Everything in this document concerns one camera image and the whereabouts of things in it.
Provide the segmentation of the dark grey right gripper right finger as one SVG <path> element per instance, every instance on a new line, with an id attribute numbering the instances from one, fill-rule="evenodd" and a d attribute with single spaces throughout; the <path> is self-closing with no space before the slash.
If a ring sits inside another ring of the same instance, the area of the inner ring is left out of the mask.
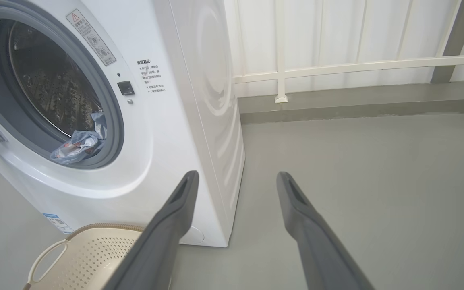
<path id="1" fill-rule="evenodd" d="M 373 290 L 367 276 L 294 178 L 288 172 L 279 172 L 276 185 L 285 228 L 298 244 L 307 288 Z"/>

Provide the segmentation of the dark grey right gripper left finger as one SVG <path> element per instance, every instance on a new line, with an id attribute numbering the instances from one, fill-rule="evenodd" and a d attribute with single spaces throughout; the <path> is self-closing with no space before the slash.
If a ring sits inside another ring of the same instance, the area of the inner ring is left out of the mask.
<path id="1" fill-rule="evenodd" d="M 191 228 L 198 187 L 198 172 L 187 172 L 103 289 L 169 289 L 179 241 Z"/>

